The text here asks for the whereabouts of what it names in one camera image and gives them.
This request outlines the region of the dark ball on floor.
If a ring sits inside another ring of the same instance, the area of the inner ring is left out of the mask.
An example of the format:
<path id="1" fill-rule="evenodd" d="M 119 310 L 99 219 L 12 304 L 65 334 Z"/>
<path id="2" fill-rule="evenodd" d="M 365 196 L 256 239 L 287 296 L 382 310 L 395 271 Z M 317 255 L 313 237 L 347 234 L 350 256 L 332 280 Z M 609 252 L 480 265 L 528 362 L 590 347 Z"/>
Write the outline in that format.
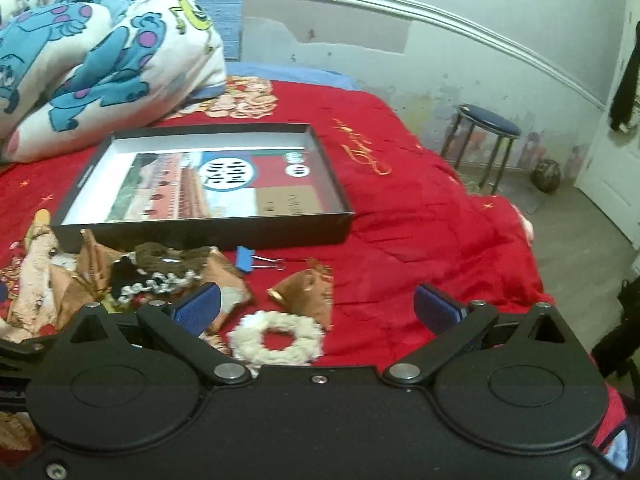
<path id="1" fill-rule="evenodd" d="M 554 193 L 563 180 L 562 168 L 558 162 L 550 158 L 543 158 L 530 175 L 530 182 L 540 192 Z"/>

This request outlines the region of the brown triangular snack packet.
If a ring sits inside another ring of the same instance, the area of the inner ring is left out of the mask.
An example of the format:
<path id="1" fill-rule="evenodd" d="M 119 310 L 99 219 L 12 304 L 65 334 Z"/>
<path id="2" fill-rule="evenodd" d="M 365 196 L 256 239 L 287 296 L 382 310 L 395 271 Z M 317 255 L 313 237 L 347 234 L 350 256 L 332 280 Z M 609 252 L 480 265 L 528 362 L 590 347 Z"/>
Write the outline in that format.
<path id="1" fill-rule="evenodd" d="M 203 270 L 201 284 L 215 283 L 221 291 L 221 306 L 216 318 L 209 324 L 209 333 L 218 333 L 235 308 L 254 304 L 255 298 L 243 274 L 215 246 L 210 248 Z"/>
<path id="2" fill-rule="evenodd" d="M 307 267 L 267 289 L 284 312 L 312 318 L 322 330 L 332 330 L 334 276 L 329 266 L 308 259 Z"/>
<path id="3" fill-rule="evenodd" d="M 57 330 L 62 330 L 85 304 L 103 304 L 108 300 L 114 263 L 124 255 L 99 243 L 90 229 L 82 229 L 80 234 L 82 246 L 73 269 L 49 264 L 50 286 L 58 311 Z"/>

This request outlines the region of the black hanging cloth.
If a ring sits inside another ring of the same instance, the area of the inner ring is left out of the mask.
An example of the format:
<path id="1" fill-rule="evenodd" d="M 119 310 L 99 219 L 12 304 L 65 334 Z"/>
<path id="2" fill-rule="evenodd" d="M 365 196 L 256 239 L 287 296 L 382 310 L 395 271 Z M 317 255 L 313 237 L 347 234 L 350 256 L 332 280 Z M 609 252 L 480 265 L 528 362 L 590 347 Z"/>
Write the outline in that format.
<path id="1" fill-rule="evenodd" d="M 639 65 L 640 65 L 640 22 L 636 24 L 636 36 L 634 37 L 634 48 L 631 51 L 623 77 L 620 80 L 614 99 L 611 104 L 608 119 L 610 128 L 613 131 L 620 130 L 622 125 L 628 124 L 634 111 L 634 100 L 636 99 Z"/>

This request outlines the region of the blue bed sheet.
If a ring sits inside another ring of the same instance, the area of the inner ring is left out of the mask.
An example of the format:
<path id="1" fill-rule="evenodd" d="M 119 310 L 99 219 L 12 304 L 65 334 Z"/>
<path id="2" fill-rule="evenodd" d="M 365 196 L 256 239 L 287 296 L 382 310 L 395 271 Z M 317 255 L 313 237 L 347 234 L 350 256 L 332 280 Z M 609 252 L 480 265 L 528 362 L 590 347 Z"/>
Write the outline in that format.
<path id="1" fill-rule="evenodd" d="M 228 62 L 229 76 L 256 76 L 273 81 L 298 82 L 339 88 L 347 91 L 362 89 L 355 79 L 333 70 L 320 70 L 304 66 L 272 65 L 250 62 Z"/>

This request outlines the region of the black shallow box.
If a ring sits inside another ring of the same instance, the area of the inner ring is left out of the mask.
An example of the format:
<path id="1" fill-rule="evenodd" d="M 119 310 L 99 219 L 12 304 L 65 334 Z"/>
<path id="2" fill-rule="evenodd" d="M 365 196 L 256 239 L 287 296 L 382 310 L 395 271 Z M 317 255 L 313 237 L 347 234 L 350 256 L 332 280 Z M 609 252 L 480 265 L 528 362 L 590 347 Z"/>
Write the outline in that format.
<path id="1" fill-rule="evenodd" d="M 209 124 L 113 134 L 70 188 L 51 226 L 66 252 L 82 231 L 129 252 L 341 244 L 354 211 L 314 128 Z"/>

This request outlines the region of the black white-trim scrunchie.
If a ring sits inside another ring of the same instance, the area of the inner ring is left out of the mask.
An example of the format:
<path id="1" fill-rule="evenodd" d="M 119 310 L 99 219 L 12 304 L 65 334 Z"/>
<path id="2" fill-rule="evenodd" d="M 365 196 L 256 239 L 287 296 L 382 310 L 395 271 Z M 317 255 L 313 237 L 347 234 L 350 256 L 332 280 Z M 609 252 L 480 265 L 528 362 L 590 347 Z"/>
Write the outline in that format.
<path id="1" fill-rule="evenodd" d="M 122 256 L 112 264 L 108 286 L 112 298 L 124 306 L 140 295 L 165 296 L 181 292 L 195 285 L 200 279 L 201 275 L 193 270 L 187 270 L 183 276 L 172 272 L 146 272 L 138 268 L 128 257 Z"/>

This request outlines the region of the Monsters Inc white quilt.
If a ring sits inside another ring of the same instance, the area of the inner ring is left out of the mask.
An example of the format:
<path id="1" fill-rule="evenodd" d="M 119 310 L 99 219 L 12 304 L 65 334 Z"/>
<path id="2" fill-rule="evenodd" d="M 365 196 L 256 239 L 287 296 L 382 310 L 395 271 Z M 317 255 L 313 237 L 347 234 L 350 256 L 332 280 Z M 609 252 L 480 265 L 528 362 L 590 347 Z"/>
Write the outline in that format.
<path id="1" fill-rule="evenodd" d="M 196 0 L 1 0 L 2 164 L 149 125 L 226 79 Z"/>

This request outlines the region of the blue round stool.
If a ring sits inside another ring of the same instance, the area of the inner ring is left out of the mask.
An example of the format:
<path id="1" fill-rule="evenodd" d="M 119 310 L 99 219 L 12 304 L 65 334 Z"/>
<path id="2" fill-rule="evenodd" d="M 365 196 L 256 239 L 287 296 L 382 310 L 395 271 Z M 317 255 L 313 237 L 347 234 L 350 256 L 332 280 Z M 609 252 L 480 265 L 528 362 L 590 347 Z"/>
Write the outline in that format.
<path id="1" fill-rule="evenodd" d="M 473 104 L 460 104 L 454 116 L 452 116 L 445 134 L 440 156 L 445 158 L 450 148 L 453 148 L 456 155 L 454 168 L 458 169 L 468 148 L 477 156 L 483 154 L 488 136 L 493 136 L 494 140 L 489 144 L 490 151 L 486 157 L 486 164 L 480 183 L 477 186 L 484 188 L 491 171 L 494 169 L 498 154 L 502 146 L 505 145 L 495 181 L 490 188 L 491 194 L 496 195 L 506 171 L 506 163 L 511 156 L 513 145 L 522 136 L 521 128 L 515 125 L 514 122 L 491 110 L 486 110 L 484 107 Z"/>

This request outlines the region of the dark blue binder clip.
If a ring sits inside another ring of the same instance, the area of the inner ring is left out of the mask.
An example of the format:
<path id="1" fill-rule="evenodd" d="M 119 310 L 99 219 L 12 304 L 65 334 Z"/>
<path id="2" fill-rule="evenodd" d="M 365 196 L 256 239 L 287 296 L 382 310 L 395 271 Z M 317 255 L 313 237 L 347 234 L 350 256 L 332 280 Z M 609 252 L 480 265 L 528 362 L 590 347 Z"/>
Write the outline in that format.
<path id="1" fill-rule="evenodd" d="M 257 255 L 254 249 L 238 246 L 235 251 L 234 266 L 243 273 L 252 273 L 258 269 L 283 271 L 286 263 L 282 258 L 267 258 Z"/>

